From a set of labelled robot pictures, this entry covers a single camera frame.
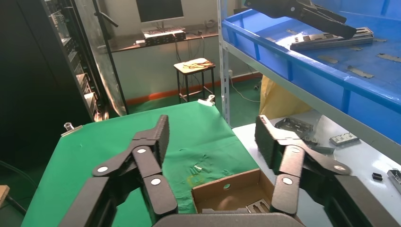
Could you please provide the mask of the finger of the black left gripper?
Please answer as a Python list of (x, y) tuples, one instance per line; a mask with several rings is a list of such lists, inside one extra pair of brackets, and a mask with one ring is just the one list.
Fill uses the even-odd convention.
[(304, 24), (314, 27), (322, 32), (343, 37), (352, 38), (357, 29), (319, 16), (308, 10), (301, 0), (246, 0), (244, 5), (250, 9), (256, 10), (270, 18), (288, 17), (296, 19)]
[(340, 23), (345, 23), (347, 21), (347, 19), (341, 15), (338, 15), (320, 5), (316, 5), (314, 3), (312, 3), (310, 0), (301, 0), (300, 1), (302, 4), (305, 5), (305, 7), (314, 12), (317, 13), (319, 16), (323, 16), (327, 19), (336, 21), (336, 22), (340, 22)]

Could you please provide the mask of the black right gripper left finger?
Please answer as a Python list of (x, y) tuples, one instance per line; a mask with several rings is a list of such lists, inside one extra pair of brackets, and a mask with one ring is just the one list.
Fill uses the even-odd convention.
[(163, 176), (162, 163), (169, 143), (169, 119), (161, 115), (155, 127), (137, 132), (128, 148), (92, 171), (61, 227), (110, 227), (117, 207), (141, 189), (151, 223), (178, 212), (172, 189)]

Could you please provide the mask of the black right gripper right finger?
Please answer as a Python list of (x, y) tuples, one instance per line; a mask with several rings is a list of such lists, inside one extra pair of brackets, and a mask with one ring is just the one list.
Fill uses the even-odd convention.
[(398, 222), (344, 163), (309, 148), (295, 132), (256, 117), (255, 142), (276, 175), (270, 210), (294, 217), (299, 190), (323, 205), (335, 227), (396, 227)]

